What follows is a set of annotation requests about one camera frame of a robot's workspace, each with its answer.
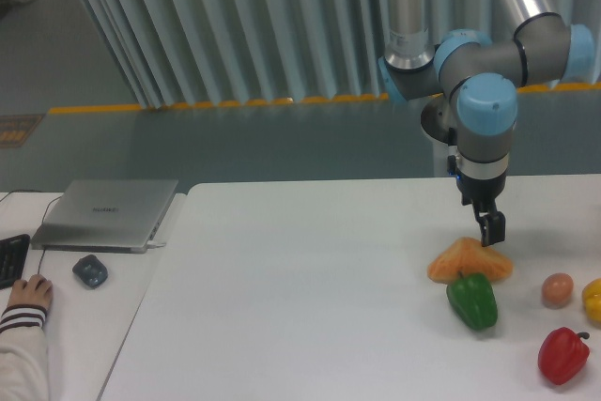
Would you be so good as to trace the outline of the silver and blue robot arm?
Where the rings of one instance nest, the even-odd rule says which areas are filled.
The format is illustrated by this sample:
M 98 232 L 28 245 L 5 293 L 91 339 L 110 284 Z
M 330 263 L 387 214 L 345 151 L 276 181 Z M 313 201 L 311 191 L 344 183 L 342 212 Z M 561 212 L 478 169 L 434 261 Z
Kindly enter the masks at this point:
M 389 41 L 379 59 L 393 99 L 429 97 L 423 131 L 446 145 L 448 172 L 490 246 L 505 239 L 496 206 L 509 165 L 520 87 L 585 81 L 594 73 L 590 29 L 566 24 L 550 0 L 501 0 L 511 39 L 493 42 L 470 29 L 430 38 L 428 0 L 388 0 Z

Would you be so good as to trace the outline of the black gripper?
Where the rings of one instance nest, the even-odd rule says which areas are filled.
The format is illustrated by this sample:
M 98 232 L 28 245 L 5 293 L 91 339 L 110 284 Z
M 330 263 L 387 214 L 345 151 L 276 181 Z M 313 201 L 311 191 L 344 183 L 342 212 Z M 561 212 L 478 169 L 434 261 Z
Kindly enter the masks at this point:
M 463 206 L 472 205 L 483 247 L 505 241 L 506 219 L 496 207 L 496 198 L 502 193 L 505 180 L 505 172 L 491 179 L 473 178 L 461 172 L 457 175 L 461 203 Z

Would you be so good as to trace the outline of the person's hand on mouse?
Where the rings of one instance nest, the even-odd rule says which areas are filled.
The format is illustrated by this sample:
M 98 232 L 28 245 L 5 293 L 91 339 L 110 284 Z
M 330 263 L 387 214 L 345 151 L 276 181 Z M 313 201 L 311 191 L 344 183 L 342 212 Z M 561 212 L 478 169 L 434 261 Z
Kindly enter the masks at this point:
M 30 306 L 49 312 L 53 297 L 53 283 L 40 274 L 34 274 L 28 281 L 20 279 L 13 284 L 7 308 Z

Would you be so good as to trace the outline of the forearm in white striped sleeve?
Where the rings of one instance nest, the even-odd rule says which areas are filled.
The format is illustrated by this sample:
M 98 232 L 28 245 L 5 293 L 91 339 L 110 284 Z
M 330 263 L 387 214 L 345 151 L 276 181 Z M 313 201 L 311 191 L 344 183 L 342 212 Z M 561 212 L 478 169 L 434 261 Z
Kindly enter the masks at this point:
M 1 399 L 49 400 L 47 310 L 18 304 L 1 316 Z

